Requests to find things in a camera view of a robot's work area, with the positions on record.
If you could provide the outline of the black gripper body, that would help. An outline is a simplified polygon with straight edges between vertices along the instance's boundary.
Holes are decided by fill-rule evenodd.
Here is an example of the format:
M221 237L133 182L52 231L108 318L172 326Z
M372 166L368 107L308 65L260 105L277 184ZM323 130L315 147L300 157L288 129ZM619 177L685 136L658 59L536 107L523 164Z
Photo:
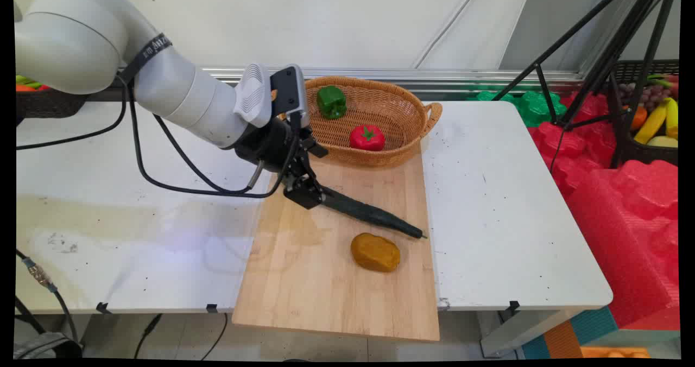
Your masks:
M309 154L325 157L328 150L313 137L310 126L299 127L288 120L274 117L261 129L244 135L234 147L236 155L256 165L247 188L252 189L263 170L277 174L287 187L305 175L315 177Z

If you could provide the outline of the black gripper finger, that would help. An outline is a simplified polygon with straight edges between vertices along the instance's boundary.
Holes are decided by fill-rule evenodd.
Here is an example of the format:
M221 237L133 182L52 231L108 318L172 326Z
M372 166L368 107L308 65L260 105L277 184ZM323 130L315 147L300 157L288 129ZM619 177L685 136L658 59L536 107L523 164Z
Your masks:
M311 206L321 205L324 201L323 188L316 179L316 174L311 168L309 157L302 158L302 167L304 169L303 186L306 191L306 196L311 202Z
M303 208L310 210L316 206L311 206L311 202L306 196L306 191L302 184L304 176L305 175L297 177L293 174L283 175L283 195L286 197L286 199L289 199Z

